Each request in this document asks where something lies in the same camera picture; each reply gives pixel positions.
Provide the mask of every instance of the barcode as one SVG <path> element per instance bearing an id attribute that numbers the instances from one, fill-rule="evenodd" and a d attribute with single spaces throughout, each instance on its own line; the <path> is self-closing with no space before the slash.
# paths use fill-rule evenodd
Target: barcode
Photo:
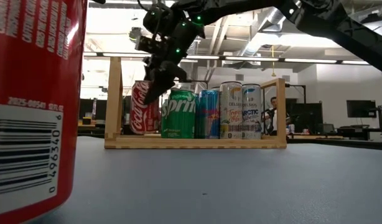
<path id="1" fill-rule="evenodd" d="M 228 125 L 228 131 L 241 131 L 241 125 Z"/>
<path id="2" fill-rule="evenodd" d="M 0 105 L 0 213 L 57 194 L 63 113 Z"/>
<path id="3" fill-rule="evenodd" d="M 244 124 L 242 131 L 261 131 L 260 124 Z"/>

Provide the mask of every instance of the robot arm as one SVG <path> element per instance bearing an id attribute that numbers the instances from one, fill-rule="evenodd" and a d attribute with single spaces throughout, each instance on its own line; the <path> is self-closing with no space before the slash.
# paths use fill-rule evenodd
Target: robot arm
<path id="1" fill-rule="evenodd" d="M 223 16 L 274 6 L 306 34 L 332 39 L 343 48 L 382 71 L 382 36 L 348 17 L 340 0 L 180 0 L 167 7 L 153 5 L 143 24 L 154 34 L 141 36 L 136 49 L 151 53 L 145 80 L 152 80 L 148 104 L 174 86 L 174 78 L 186 82 L 177 65 L 197 36 L 205 38 L 203 27 Z M 161 40 L 155 39 L 159 34 Z"/>

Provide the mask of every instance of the can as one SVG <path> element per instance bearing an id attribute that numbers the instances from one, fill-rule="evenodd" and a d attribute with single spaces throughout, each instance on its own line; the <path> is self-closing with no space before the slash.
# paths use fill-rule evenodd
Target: can
<path id="1" fill-rule="evenodd" d="M 169 104 L 169 99 L 165 99 L 162 105 L 162 113 L 161 113 L 161 137 L 167 138 L 167 105 Z"/>
<path id="2" fill-rule="evenodd" d="M 158 131 L 159 99 L 145 105 L 151 81 L 136 81 L 131 88 L 130 129 L 136 134 L 147 134 Z"/>
<path id="3" fill-rule="evenodd" d="M 199 130 L 202 139 L 219 139 L 220 104 L 217 90 L 202 90 L 200 93 Z"/>
<path id="4" fill-rule="evenodd" d="M 242 84 L 220 85 L 220 139 L 242 139 Z"/>
<path id="5" fill-rule="evenodd" d="M 71 194 L 87 8 L 87 1 L 0 1 L 0 152 L 10 152 L 5 167 L 21 171 L 0 171 L 0 223 L 39 217 Z M 26 147 L 48 152 L 14 162 Z M 47 166 L 27 170 L 40 156 Z M 20 183 L 25 176 L 33 180 Z"/>
<path id="6" fill-rule="evenodd" d="M 194 138 L 198 139 L 200 138 L 200 98 L 199 94 L 194 93 L 195 97 L 195 133 Z"/>
<path id="7" fill-rule="evenodd" d="M 289 131 L 294 134 L 295 133 L 295 125 L 294 124 L 290 124 L 289 125 Z"/>
<path id="8" fill-rule="evenodd" d="M 242 85 L 242 138 L 261 139 L 261 88 Z"/>
<path id="9" fill-rule="evenodd" d="M 195 131 L 195 95 L 188 90 L 172 90 L 167 113 L 167 137 L 193 139 Z"/>

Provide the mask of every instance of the man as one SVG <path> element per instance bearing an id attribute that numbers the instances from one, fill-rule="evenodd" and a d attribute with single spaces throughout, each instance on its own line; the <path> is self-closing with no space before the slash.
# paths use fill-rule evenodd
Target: man
<path id="1" fill-rule="evenodd" d="M 270 99 L 272 108 L 266 110 L 264 114 L 264 120 L 266 122 L 267 132 L 271 136 L 277 135 L 277 97 L 272 97 Z M 286 113 L 286 124 L 291 121 L 289 114 Z"/>

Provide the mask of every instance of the wooden crate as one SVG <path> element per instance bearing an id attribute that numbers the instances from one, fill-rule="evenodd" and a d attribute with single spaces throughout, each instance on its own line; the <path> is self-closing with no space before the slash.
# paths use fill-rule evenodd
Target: wooden crate
<path id="1" fill-rule="evenodd" d="M 284 149 L 286 148 L 285 80 L 277 78 L 261 88 L 276 86 L 277 136 L 262 140 L 235 139 L 164 139 L 158 134 L 124 136 L 121 133 L 123 81 L 121 58 L 111 57 L 105 120 L 105 149 Z"/>

